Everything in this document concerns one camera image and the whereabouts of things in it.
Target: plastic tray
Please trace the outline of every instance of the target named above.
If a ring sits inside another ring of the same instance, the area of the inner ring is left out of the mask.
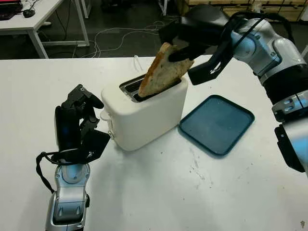
[[[254,120],[247,109],[211,95],[180,121],[179,130],[213,154],[225,155]]]

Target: bread slice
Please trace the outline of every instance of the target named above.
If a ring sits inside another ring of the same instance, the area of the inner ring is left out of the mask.
[[[193,61],[189,59],[179,62],[169,62],[169,55],[177,50],[176,46],[172,46],[167,42],[161,46],[139,87],[138,94],[140,97],[160,93],[169,88],[192,66]]]

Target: table leg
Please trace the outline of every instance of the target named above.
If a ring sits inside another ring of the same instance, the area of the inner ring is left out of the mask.
[[[39,39],[39,36],[35,30],[29,30],[28,35],[30,36],[30,39],[37,50],[39,57],[41,59],[48,59],[48,55],[45,51],[45,48],[43,47],[42,42]]]
[[[167,4],[168,4],[168,0],[164,0],[164,11],[163,11],[163,16],[167,15]]]
[[[89,18],[90,11],[91,11],[91,8],[92,8],[91,0],[89,0],[88,6],[86,5],[85,0],[81,0],[81,6],[82,6],[82,9],[83,9],[83,13],[85,14],[85,18]]]
[[[83,20],[83,15],[82,15],[82,11],[81,11],[79,0],[75,0],[75,5],[76,5],[76,10],[77,10],[77,13],[78,13],[80,25],[81,25],[81,30],[82,30],[83,38],[85,40],[86,45],[89,46],[90,45],[89,38],[88,38],[87,30],[86,30],[86,25],[85,25],[85,22]]]

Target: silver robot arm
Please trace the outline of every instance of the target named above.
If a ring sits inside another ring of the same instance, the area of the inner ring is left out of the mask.
[[[90,206],[90,197],[86,193],[90,177],[88,163],[100,158],[110,139],[108,134],[95,130],[99,119],[95,117],[94,107],[103,108],[103,103],[79,84],[55,109],[59,151],[42,152],[37,157],[37,173],[52,193],[46,231],[81,231],[85,226]],[[42,174],[39,165],[42,158],[58,165],[54,175],[56,190]]]
[[[241,28],[232,31],[233,44],[257,20],[247,20]],[[272,91],[267,83],[274,82],[275,79],[279,82],[274,90],[276,93],[269,93],[273,102],[272,111],[277,121],[282,122],[275,130],[279,140],[278,145],[286,163],[298,171],[305,171],[308,175],[308,88],[306,79],[308,72],[305,60],[294,43],[276,34],[266,20],[259,23],[243,39],[235,49],[234,57],[247,63],[253,69],[260,83],[266,89],[268,88],[267,91]],[[292,86],[294,83],[303,84],[303,88],[298,88],[296,91],[297,87]],[[286,97],[279,99],[275,95],[279,91],[283,91]]]
[[[278,35],[265,18],[279,20],[289,39]],[[238,12],[228,17],[210,5],[198,5],[159,30],[162,42],[177,37],[188,46],[170,62],[203,54],[217,46],[208,62],[188,70],[193,85],[218,77],[232,57],[247,63],[265,88],[281,122],[275,133],[286,164],[308,175],[308,66],[294,45],[289,22],[274,13]]]

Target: toaster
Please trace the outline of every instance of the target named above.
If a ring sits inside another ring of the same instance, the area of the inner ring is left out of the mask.
[[[185,78],[159,94],[142,98],[138,89],[143,78],[144,75],[126,82],[113,81],[101,93],[101,119],[108,122],[111,138],[127,151],[136,150],[175,127],[185,102]]]

